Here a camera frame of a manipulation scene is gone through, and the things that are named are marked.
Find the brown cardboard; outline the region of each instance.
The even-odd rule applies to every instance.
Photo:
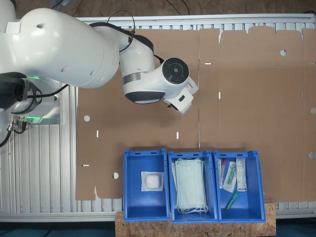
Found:
[[[137,30],[154,44],[163,59],[179,57],[198,83],[199,32],[180,30]],[[79,89],[77,121],[76,200],[121,198],[123,152],[126,149],[198,150],[198,93],[185,116],[160,101],[137,105],[125,98],[120,69],[101,88]],[[83,117],[90,116],[85,122]],[[113,179],[117,172],[118,179]]]
[[[299,31],[270,27],[218,36],[200,31],[201,150],[257,150],[266,195],[315,200],[316,31],[304,30],[304,43]]]
[[[196,83],[199,76],[199,92],[180,116],[163,102],[140,106],[128,101],[120,70],[101,88],[79,89],[77,200],[94,200],[94,187],[100,198],[121,197],[125,149],[196,151],[198,121],[200,150],[258,150],[266,195],[276,201],[316,199],[316,159],[309,158],[316,152],[316,114],[311,113],[316,108],[316,30],[304,29],[304,42],[299,31],[275,33],[263,26],[248,34],[224,31],[220,43],[219,29],[137,33],[154,43],[160,57],[182,58]]]

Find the surgical mask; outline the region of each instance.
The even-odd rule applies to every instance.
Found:
[[[207,212],[201,159],[178,159],[174,180],[180,213]]]

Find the blue bin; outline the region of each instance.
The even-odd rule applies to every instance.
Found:
[[[258,223],[266,221],[263,189],[261,182],[260,162],[257,151],[250,152],[218,152],[214,151],[214,170],[216,173],[216,192],[218,217],[221,223]],[[225,180],[229,162],[236,158],[246,158],[246,181],[247,191],[239,192],[232,207],[226,211],[225,207],[232,193],[219,188],[219,173],[217,158],[226,159],[223,179]]]
[[[201,158],[204,161],[204,187],[205,195],[208,206],[207,213],[190,213],[182,214],[178,212],[176,205],[177,191],[172,175],[172,163],[177,159],[193,159]],[[212,164],[212,154],[210,151],[204,152],[191,152],[191,153],[168,153],[169,162],[169,180],[170,180],[170,208],[171,208],[171,220],[173,224],[185,224],[185,223],[212,223],[218,222],[217,218],[217,206],[216,206],[216,193],[215,193],[215,181]]]
[[[164,172],[161,192],[141,191],[141,172]],[[124,152],[124,221],[170,220],[167,154],[165,149]]]

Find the white package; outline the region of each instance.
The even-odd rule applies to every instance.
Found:
[[[230,179],[230,175],[231,175],[231,172],[232,172],[232,168],[233,166],[235,166],[234,168],[234,176],[232,178],[232,181],[231,183],[229,184],[229,179]],[[235,188],[235,185],[236,185],[236,180],[237,180],[237,175],[236,175],[236,162],[235,161],[230,161],[229,162],[229,167],[228,167],[228,171],[227,171],[227,174],[226,174],[226,178],[225,178],[225,182],[223,184],[223,189],[225,189],[226,191],[228,192],[233,192],[234,191],[234,188]]]
[[[178,211],[207,212],[203,180],[203,161],[200,159],[179,159],[175,162]]]
[[[178,190],[177,190],[177,174],[176,174],[176,164],[173,162],[172,163],[172,175],[173,175],[173,180],[174,180],[174,186],[176,187],[176,192],[177,192],[177,201],[176,201],[176,206],[179,206],[179,199],[178,199]]]
[[[163,190],[163,172],[142,171],[141,191],[162,191]]]
[[[221,184],[222,159],[217,158],[217,165],[218,165],[219,188],[222,189],[223,188],[223,186]]]
[[[236,158],[237,165],[237,191],[247,191],[246,158]]]

